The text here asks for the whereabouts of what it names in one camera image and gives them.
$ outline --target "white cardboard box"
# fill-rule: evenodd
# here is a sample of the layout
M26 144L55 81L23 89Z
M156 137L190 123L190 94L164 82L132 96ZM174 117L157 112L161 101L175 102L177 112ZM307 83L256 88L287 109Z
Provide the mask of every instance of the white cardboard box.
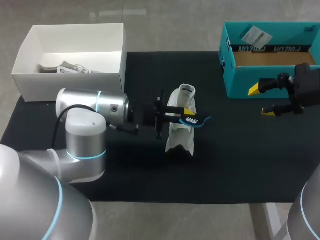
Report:
M38 64L72 65L101 73L39 73ZM123 94L127 63L123 23L33 26L12 76L26 102L54 102L63 88Z

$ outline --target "gray floor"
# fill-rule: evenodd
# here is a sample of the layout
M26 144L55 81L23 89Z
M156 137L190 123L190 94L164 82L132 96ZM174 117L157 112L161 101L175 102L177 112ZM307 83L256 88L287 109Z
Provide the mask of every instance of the gray floor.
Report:
M20 96L11 71L32 25L122 22L131 52L217 51L223 21L319 21L319 10L319 0L0 0L0 138ZM99 240L267 239L248 204L94 204ZM290 204L277 206L284 223Z

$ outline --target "black mat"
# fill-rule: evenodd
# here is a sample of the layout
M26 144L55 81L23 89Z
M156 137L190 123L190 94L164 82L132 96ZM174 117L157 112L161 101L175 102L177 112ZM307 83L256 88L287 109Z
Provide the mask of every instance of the black mat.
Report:
M261 108L285 100L228 99L216 52L128 53L130 99L152 102L164 89L167 102L182 83L195 86L197 111L212 116L195 131L194 159L165 154L168 127L163 140L148 128L138 137L109 130L104 176L73 186L92 201L293 202L320 161L320 108L276 118L261 116ZM45 150L56 119L54 103L20 99L1 143ZM61 125L57 149L64 138Z

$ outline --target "barcode label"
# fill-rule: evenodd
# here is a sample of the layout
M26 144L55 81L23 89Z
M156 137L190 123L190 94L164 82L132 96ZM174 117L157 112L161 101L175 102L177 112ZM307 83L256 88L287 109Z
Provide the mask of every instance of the barcode label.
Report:
M253 26L242 38L242 40L257 49L262 49L273 37L262 31L261 29Z
M252 43L253 46L256 46L256 44L262 39L262 37L265 35L265 33L261 33L260 36Z

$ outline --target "teal box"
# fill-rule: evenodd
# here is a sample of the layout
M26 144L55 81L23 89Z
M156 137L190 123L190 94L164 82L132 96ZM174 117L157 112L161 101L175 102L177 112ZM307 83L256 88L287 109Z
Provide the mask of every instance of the teal box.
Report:
M264 48L258 49L242 40L253 27L272 36ZM219 59L227 96L231 99L285 99L285 90L273 89L264 94L248 96L249 89L260 78L276 78L278 74L295 75L294 65L237 66L235 52L309 52L320 68L319 22L225 22L219 49Z

